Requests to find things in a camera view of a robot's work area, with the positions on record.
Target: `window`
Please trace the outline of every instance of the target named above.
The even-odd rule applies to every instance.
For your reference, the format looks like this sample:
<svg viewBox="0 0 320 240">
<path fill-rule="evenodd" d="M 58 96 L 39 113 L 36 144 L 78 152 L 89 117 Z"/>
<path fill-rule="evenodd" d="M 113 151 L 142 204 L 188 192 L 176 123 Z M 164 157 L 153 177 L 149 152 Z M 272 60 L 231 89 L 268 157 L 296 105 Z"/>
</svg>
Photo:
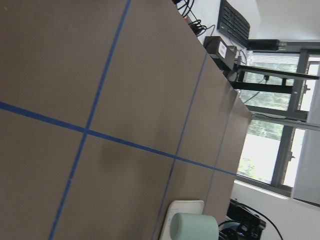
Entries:
<svg viewBox="0 0 320 240">
<path fill-rule="evenodd" d="M 307 51 L 292 53 L 253 53 L 251 66 L 317 75 L 319 55 Z M 248 73 L 247 83 L 281 85 L 282 79 Z M 310 110 L 314 80 L 286 81 L 293 94 L 240 90 L 240 98 L 254 113 L 272 118 L 305 121 Z M 253 120 L 248 128 L 237 170 L 237 179 L 285 196 L 294 186 L 305 131 L 294 127 Z"/>
</svg>

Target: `window frame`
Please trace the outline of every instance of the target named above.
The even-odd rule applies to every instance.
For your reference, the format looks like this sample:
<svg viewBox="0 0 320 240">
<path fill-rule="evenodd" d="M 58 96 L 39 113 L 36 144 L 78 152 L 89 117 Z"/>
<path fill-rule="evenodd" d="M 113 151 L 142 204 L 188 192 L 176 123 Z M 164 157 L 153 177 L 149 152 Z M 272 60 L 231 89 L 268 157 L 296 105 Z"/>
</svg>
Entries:
<svg viewBox="0 0 320 240">
<path fill-rule="evenodd" d="M 284 53 L 284 52 L 277 52 L 277 51 L 269 51 L 268 53 Z M 309 56 L 313 54 L 318 54 L 318 50 L 310 50 L 310 49 L 302 49 L 299 55 L 299 61 L 297 65 L 296 72 L 297 73 L 305 73 L 308 67 L 308 60 Z M 292 86 L 292 94 L 290 96 L 289 104 L 287 111 L 276 110 L 271 108 L 265 107 L 258 107 L 258 106 L 250 106 L 246 105 L 247 108 L 251 112 L 261 113 L 261 114 L 272 114 L 283 116 L 287 118 L 296 119 L 297 121 L 306 122 L 308 117 L 308 111 L 301 111 L 299 110 L 299 105 L 301 101 L 301 96 L 304 94 L 304 87 L 305 81 L 301 80 L 294 80 Z M 290 197 L 292 193 L 292 187 L 282 184 L 285 179 L 286 170 L 289 163 L 289 152 L 292 148 L 293 138 L 294 138 L 295 128 L 292 126 L 283 126 L 282 135 L 280 139 L 280 145 L 273 169 L 271 183 L 261 182 L 240 174 L 237 174 L 236 179 L 247 184 L 254 185 L 259 188 L 263 188 L 265 190 L 284 195 L 286 197 Z"/>
</svg>

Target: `roll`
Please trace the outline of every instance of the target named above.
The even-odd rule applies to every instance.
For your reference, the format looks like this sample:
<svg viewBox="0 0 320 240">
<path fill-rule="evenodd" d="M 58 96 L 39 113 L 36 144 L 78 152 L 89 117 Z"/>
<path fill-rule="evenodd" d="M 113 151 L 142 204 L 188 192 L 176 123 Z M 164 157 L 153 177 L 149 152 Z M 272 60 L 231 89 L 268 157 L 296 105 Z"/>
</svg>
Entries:
<svg viewBox="0 0 320 240">
<path fill-rule="evenodd" d="M 218 240 L 219 228 L 213 216 L 176 213 L 170 224 L 172 240 Z"/>
</svg>

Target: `white label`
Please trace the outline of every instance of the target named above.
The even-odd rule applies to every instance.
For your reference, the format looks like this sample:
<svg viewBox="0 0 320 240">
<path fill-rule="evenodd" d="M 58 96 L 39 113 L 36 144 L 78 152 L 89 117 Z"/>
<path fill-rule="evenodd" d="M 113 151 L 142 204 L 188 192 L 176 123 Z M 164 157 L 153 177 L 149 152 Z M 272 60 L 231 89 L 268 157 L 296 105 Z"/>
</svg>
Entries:
<svg viewBox="0 0 320 240">
<path fill-rule="evenodd" d="M 227 47 L 223 44 L 222 41 L 219 43 L 218 52 L 219 52 L 219 54 L 221 55 L 221 57 L 223 57 L 224 59 L 226 58 Z"/>
</svg>

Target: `keyboard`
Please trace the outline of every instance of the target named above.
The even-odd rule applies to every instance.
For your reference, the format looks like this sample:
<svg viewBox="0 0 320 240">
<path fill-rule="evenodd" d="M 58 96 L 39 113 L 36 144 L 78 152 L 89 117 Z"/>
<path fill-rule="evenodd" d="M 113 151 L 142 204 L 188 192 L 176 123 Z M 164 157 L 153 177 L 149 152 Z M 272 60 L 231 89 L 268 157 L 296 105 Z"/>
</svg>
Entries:
<svg viewBox="0 0 320 240">
<path fill-rule="evenodd" d="M 221 0 L 217 29 L 244 47 L 248 46 L 250 24 L 226 0 Z"/>
</svg>

